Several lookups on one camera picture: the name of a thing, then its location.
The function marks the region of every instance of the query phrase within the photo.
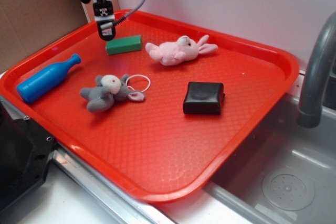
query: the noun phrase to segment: sink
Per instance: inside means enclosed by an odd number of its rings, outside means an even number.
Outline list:
[[[336,222],[336,111],[306,129],[297,104],[286,94],[206,186],[253,223]]]

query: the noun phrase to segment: green block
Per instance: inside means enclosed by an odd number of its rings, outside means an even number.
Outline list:
[[[141,35],[113,39],[106,43],[106,52],[109,55],[132,52],[142,49]]]

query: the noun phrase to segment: red tray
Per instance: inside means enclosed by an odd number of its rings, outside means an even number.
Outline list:
[[[116,13],[117,17],[125,11]],[[159,45],[188,35],[219,49],[177,66],[154,62],[146,42]],[[141,35],[141,51],[108,56],[106,42],[90,23],[30,56],[0,79],[1,94],[130,195],[148,202],[181,198],[201,188],[296,80],[289,53],[167,18],[136,12],[117,27],[116,38]],[[67,60],[82,63],[56,88],[26,104],[16,86],[41,68]],[[99,74],[144,74],[152,84],[142,103],[124,101],[94,114],[79,95]],[[185,115],[190,81],[222,82],[221,115]],[[131,80],[136,89],[146,81]]]

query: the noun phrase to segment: blue bottle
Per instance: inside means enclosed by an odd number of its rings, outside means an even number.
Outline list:
[[[79,55],[74,54],[67,61],[50,64],[20,83],[16,90],[25,102],[32,103],[59,85],[67,76],[70,68],[79,63],[81,63]]]

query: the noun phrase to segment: sink drain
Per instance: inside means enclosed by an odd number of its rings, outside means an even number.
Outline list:
[[[312,181],[290,168],[270,172],[262,184],[266,199],[283,210],[300,210],[314,200],[315,189]]]

